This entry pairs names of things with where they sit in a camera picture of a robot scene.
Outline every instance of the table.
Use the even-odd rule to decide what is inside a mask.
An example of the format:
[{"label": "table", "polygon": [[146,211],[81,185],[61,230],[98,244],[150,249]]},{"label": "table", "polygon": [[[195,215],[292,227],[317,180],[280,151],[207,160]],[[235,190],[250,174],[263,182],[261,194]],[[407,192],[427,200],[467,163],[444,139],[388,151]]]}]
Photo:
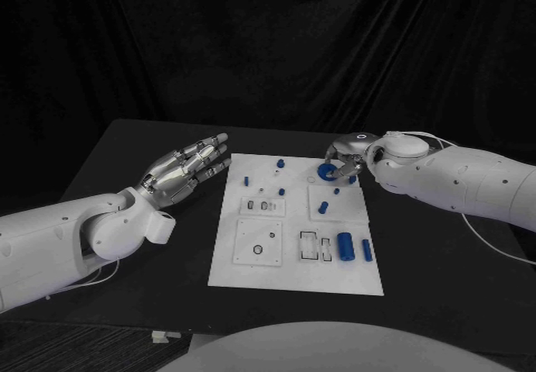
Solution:
[{"label": "table", "polygon": [[[230,134],[230,153],[319,158],[339,136],[117,120],[62,201],[133,186],[165,153],[221,132]],[[146,242],[109,282],[57,294],[0,319],[218,335],[286,322],[358,322],[475,352],[534,353],[532,267],[480,242],[459,214],[384,190],[369,171],[361,185],[385,297],[208,287],[225,172],[166,209],[176,230],[165,246]],[[476,217],[470,221],[498,247],[523,256],[506,223]]]}]

